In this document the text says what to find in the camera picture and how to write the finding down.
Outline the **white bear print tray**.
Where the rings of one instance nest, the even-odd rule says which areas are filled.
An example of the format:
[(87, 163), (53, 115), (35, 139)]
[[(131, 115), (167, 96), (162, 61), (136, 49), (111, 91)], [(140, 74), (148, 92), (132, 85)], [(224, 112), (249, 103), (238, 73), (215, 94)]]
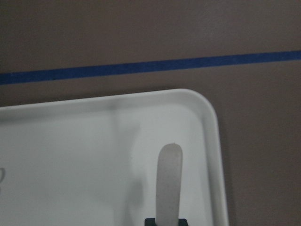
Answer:
[(183, 153), (179, 217), (227, 226), (216, 113), (171, 89), (2, 107), (3, 226), (142, 226), (156, 216), (158, 155)]

